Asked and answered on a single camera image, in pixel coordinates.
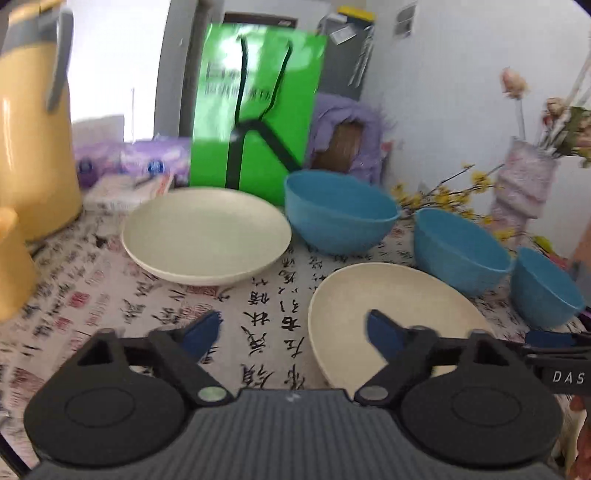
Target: blue bowl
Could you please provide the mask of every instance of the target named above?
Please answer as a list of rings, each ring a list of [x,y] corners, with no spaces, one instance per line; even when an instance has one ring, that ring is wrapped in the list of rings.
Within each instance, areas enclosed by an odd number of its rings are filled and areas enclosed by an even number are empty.
[[[464,295],[481,295],[510,272],[505,248],[474,222],[435,208],[421,209],[414,217],[417,266]]]
[[[285,179],[285,212],[313,247],[331,255],[365,252],[400,216],[388,195],[350,175],[301,170]]]
[[[554,328],[585,307],[577,285],[544,255],[519,249],[511,277],[511,301],[533,327]]]

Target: white plate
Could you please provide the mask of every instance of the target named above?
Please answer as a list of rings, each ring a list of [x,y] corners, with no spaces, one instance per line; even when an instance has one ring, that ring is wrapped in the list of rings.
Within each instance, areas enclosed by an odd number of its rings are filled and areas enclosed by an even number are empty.
[[[351,397],[386,364],[366,337],[365,319],[372,309],[404,327],[424,325],[446,337],[465,338],[472,329],[490,330],[467,298],[424,272],[387,263],[342,268],[314,293],[308,329],[324,376]],[[450,367],[438,370],[441,374]]]
[[[157,277],[227,285],[264,270],[289,246],[291,227],[265,200],[218,188],[181,189],[134,210],[121,239]]]

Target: chinese calligraphy tablecloth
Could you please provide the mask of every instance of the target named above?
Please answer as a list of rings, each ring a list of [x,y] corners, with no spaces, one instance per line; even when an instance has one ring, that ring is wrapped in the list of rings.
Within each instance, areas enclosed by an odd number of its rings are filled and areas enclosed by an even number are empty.
[[[59,366],[97,329],[143,336],[185,325],[210,309],[221,313],[220,338],[203,367],[237,392],[251,388],[327,386],[310,347],[307,309],[328,275],[359,262],[413,266],[413,226],[399,222],[362,256],[321,255],[294,236],[281,259],[233,287],[191,287],[160,280],[137,266],[119,240],[123,216],[85,213],[47,241],[35,258],[37,291],[20,314],[0,325],[0,400],[13,415],[2,433],[30,465],[24,407]],[[507,301],[506,286],[474,300],[499,337],[523,340],[528,328]],[[565,329],[582,328],[573,319]],[[0,478],[13,478],[5,466]]]

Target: brown object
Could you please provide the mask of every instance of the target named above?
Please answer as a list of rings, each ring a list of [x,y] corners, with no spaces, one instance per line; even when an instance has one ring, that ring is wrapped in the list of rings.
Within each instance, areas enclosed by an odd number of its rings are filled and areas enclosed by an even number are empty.
[[[591,222],[587,226],[587,230],[583,234],[579,246],[574,251],[572,261],[583,262],[588,267],[591,267]]]
[[[328,150],[317,152],[310,168],[348,173],[353,157],[359,153],[363,124],[347,122],[335,128]]]
[[[270,25],[272,27],[297,27],[297,18],[278,17],[276,15],[250,14],[243,12],[227,12],[223,17],[224,23],[240,23],[252,25]]]

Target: thermos lid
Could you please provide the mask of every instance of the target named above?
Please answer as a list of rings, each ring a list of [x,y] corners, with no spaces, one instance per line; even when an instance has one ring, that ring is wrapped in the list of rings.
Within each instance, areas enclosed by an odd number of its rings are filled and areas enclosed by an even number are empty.
[[[47,10],[59,7],[64,1],[65,0],[41,0],[40,2],[31,2],[21,7],[17,7],[8,15],[8,25],[38,17]]]

